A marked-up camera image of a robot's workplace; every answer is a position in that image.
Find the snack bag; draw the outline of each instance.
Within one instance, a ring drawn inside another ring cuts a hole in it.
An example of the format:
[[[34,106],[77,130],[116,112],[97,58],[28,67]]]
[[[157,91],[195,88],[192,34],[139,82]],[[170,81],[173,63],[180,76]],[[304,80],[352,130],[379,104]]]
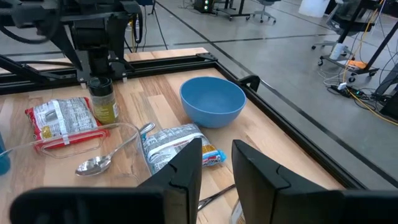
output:
[[[226,159],[223,151],[217,150],[195,124],[167,128],[143,139],[144,155],[150,172],[154,175],[161,170],[192,139],[201,138],[203,166],[213,166]]]
[[[35,140],[64,136],[64,142],[51,148],[62,147],[67,144],[97,138],[103,135],[104,130],[92,131],[92,135],[74,141],[68,140],[68,134],[84,131],[101,126],[90,111],[89,101],[86,97],[70,98],[66,100],[50,100],[33,108],[25,110],[34,127]]]

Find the clear glass dish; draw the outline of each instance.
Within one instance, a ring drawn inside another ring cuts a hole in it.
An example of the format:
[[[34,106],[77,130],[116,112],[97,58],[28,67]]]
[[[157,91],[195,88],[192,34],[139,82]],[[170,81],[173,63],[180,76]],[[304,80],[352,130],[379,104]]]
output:
[[[77,176],[88,159],[106,156],[121,144],[110,167],[93,176]],[[136,187],[150,177],[138,129],[109,124],[79,133],[17,146],[0,154],[0,223],[9,223],[9,207],[21,193],[38,187]]]

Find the gray floor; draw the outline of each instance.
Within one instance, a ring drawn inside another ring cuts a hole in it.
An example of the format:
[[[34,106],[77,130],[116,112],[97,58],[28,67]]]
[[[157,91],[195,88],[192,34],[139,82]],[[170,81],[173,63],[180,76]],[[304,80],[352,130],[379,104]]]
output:
[[[222,13],[218,17],[199,14],[181,9],[182,0],[159,0],[156,11],[169,49],[204,47],[236,75],[259,75],[268,84],[260,87],[259,94],[358,180],[372,189],[398,187],[397,127],[359,108],[353,100],[326,90],[323,78],[318,75],[317,61],[319,56],[329,53],[330,48],[311,50],[311,46],[315,42],[336,40],[338,36],[327,28],[325,17],[299,14],[300,2],[282,0],[267,7],[266,11],[277,18],[275,25],[267,21],[261,24],[258,17],[248,21],[237,17],[230,22]],[[244,12],[260,9],[262,6],[257,2],[246,0]],[[371,58],[382,42],[381,28],[387,34],[395,22],[396,19],[389,16],[381,17],[382,27],[379,23],[364,41],[361,51],[364,61]],[[165,49],[153,15],[147,16],[147,28],[145,51]],[[35,33],[34,30],[17,31],[26,37]],[[129,32],[126,38],[131,42]],[[14,60],[63,57],[51,43],[25,45],[2,34],[0,41],[0,54]],[[396,53],[397,41],[398,33],[389,42],[390,52],[386,48],[374,67],[383,67]],[[352,46],[353,42],[354,38],[349,37],[345,44]],[[393,66],[390,62],[386,70]],[[322,69],[336,71],[327,63]],[[380,72],[373,78],[362,75],[354,84],[376,88],[379,77]],[[396,180],[383,179],[380,176],[383,173]]]

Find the blue bowl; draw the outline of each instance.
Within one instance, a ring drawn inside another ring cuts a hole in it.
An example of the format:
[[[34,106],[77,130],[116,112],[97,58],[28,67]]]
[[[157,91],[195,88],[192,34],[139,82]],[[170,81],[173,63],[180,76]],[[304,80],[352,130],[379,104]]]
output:
[[[215,77],[192,78],[180,89],[182,106],[193,122],[206,128],[229,125],[246,104],[234,83]]]

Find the silver spoon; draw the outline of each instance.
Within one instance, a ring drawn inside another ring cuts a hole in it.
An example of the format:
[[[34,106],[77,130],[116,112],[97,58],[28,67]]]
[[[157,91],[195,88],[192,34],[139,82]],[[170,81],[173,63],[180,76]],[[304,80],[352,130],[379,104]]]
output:
[[[140,135],[143,135],[150,130],[155,128],[154,123],[147,123],[145,124],[140,130],[139,133]],[[137,135],[133,135],[132,138],[128,139],[124,143],[120,144],[113,152],[109,153],[107,156],[97,156],[91,159],[88,159],[87,161],[83,162],[80,164],[76,171],[75,174],[79,176],[91,176],[91,175],[96,175],[100,174],[104,171],[106,171],[107,168],[111,166],[111,159],[113,155],[119,151],[119,149],[123,148],[127,143],[135,139]]]

